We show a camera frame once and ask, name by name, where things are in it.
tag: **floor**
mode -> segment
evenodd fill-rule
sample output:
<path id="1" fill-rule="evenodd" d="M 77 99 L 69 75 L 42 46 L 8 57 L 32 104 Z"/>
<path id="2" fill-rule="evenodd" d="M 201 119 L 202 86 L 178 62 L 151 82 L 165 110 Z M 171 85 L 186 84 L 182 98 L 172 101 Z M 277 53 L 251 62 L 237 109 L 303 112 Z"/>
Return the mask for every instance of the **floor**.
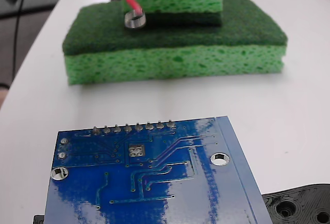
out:
<path id="1" fill-rule="evenodd" d="M 21 17 L 17 41 L 16 71 L 46 22 L 51 11 L 27 14 Z M 16 18 L 0 20 L 0 82 L 11 85 L 13 39 Z"/>

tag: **black plastic part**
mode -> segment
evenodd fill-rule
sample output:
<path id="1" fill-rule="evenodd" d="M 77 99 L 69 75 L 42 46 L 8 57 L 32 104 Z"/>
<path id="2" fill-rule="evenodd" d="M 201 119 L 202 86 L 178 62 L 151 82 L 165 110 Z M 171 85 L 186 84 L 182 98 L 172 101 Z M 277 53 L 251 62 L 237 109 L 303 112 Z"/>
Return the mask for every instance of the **black plastic part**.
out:
<path id="1" fill-rule="evenodd" d="M 44 219 L 44 215 L 35 215 L 35 217 L 33 218 L 33 224 L 43 224 Z"/>
<path id="2" fill-rule="evenodd" d="M 330 224 L 330 184 L 262 196 L 274 224 Z"/>

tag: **metal ring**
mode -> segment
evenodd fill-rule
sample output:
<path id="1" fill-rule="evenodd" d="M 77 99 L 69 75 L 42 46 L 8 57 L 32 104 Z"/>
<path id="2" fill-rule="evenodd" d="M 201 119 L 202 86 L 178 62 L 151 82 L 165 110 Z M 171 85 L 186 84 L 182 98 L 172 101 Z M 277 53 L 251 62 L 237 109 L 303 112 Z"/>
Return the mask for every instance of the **metal ring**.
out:
<path id="1" fill-rule="evenodd" d="M 145 26 L 146 18 L 144 12 L 142 14 L 136 14 L 135 10 L 132 10 L 125 14 L 125 27 L 130 29 L 142 28 Z"/>

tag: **scouring pad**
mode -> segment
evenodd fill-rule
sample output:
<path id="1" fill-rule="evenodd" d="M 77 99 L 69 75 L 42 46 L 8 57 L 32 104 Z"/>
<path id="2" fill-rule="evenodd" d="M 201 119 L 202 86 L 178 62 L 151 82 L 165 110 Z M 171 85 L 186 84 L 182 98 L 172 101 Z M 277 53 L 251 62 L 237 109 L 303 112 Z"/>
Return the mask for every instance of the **scouring pad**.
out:
<path id="1" fill-rule="evenodd" d="M 221 25 L 222 0 L 137 0 L 148 25 Z M 131 7 L 122 0 L 123 13 Z"/>
<path id="2" fill-rule="evenodd" d="M 137 31 L 124 28 L 119 2 L 83 8 L 63 44 L 69 83 L 280 72 L 279 26 L 250 0 L 223 5 L 222 27 Z"/>

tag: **pcb trace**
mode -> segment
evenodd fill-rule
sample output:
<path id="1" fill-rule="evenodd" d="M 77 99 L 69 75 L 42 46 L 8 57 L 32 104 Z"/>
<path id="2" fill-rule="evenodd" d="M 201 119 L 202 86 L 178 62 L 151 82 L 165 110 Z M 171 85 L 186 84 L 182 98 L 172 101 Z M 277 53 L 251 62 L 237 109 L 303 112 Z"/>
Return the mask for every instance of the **pcb trace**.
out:
<path id="1" fill-rule="evenodd" d="M 58 133 L 45 224 L 271 224 L 227 117 Z"/>

